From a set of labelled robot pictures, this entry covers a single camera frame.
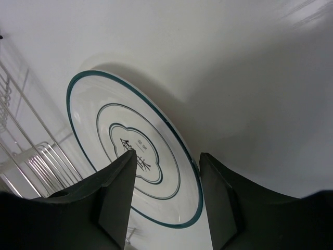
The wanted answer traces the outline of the white plate thin green rim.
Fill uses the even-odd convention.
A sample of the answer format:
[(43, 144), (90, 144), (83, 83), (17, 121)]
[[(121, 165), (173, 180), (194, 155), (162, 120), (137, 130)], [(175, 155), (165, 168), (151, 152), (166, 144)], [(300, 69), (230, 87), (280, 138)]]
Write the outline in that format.
[(199, 220), (198, 166), (175, 126), (147, 95), (113, 73), (86, 70), (69, 82), (66, 107), (73, 135), (93, 170), (136, 152), (133, 212), (173, 229)]

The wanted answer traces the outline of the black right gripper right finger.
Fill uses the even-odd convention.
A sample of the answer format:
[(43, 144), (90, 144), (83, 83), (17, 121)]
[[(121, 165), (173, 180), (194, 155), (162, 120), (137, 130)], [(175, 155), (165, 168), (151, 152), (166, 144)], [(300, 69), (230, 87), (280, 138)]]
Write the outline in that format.
[(280, 194), (208, 153), (199, 166), (214, 249), (332, 249), (331, 190)]

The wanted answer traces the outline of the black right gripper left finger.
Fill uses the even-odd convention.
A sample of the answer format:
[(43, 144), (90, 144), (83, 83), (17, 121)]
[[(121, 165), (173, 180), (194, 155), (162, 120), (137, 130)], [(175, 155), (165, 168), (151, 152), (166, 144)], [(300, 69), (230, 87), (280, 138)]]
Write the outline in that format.
[(1, 192), (1, 249), (124, 249), (137, 155), (47, 198)]

